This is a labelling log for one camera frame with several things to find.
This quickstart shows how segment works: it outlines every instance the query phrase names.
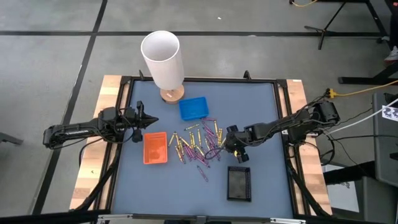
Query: orange container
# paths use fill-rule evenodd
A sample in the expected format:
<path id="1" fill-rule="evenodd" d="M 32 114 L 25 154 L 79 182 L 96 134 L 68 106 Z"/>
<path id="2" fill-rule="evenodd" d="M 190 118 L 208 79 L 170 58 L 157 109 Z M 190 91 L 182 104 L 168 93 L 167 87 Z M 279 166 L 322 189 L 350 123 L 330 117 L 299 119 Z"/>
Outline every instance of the orange container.
<path id="1" fill-rule="evenodd" d="M 166 132 L 144 134 L 144 164 L 165 162 L 167 162 Z"/>

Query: blue box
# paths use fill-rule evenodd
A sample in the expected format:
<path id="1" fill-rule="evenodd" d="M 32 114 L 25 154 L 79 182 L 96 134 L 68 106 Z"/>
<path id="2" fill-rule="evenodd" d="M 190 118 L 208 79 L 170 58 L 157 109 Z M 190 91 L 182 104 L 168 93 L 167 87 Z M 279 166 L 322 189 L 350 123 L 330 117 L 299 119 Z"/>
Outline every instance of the blue box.
<path id="1" fill-rule="evenodd" d="M 180 116 L 184 121 L 206 118 L 209 115 L 209 108 L 205 97 L 180 100 Z"/>

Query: black tray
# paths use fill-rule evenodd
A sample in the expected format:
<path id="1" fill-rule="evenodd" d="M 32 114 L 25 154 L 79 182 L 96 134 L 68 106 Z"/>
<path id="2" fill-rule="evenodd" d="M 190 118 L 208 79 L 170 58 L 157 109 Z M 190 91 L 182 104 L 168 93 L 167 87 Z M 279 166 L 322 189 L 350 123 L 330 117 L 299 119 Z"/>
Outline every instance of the black tray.
<path id="1" fill-rule="evenodd" d="M 250 168 L 228 167 L 227 199 L 251 202 Z"/>

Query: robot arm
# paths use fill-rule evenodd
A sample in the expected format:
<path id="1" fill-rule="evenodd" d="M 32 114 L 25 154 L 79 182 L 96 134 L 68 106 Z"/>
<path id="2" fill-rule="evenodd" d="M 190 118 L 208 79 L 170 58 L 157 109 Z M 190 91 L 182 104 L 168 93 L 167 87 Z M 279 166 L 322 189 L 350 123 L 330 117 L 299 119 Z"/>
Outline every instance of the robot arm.
<path id="1" fill-rule="evenodd" d="M 158 118 L 144 113 L 144 105 L 137 102 L 135 109 L 126 108 L 125 115 L 119 114 L 115 107 L 105 108 L 98 113 L 98 118 L 89 122 L 54 125 L 44 131 L 43 144 L 45 147 L 55 149 L 55 146 L 65 141 L 101 136 L 105 141 L 115 142 L 124 136 L 128 128 L 136 128 L 132 135 L 133 142 L 142 140 L 141 128 L 146 128 L 156 122 Z"/>
<path id="2" fill-rule="evenodd" d="M 334 104 L 322 101 L 271 123 L 246 126 L 243 131 L 238 131 L 236 125 L 230 126 L 227 128 L 225 149 L 234 153 L 239 163 L 246 162 L 249 160 L 244 150 L 246 146 L 258 146 L 283 130 L 288 131 L 289 143 L 299 144 L 308 133 L 332 127 L 339 120 Z"/>

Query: white cup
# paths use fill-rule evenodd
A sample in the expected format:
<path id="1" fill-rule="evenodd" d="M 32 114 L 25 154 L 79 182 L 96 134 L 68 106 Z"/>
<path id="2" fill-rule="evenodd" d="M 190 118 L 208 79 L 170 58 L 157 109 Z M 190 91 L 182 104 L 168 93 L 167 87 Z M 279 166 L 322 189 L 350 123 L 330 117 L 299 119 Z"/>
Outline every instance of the white cup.
<path id="1" fill-rule="evenodd" d="M 164 30 L 150 33 L 141 43 L 141 53 L 159 88 L 174 90 L 182 84 L 180 41 L 174 34 Z"/>

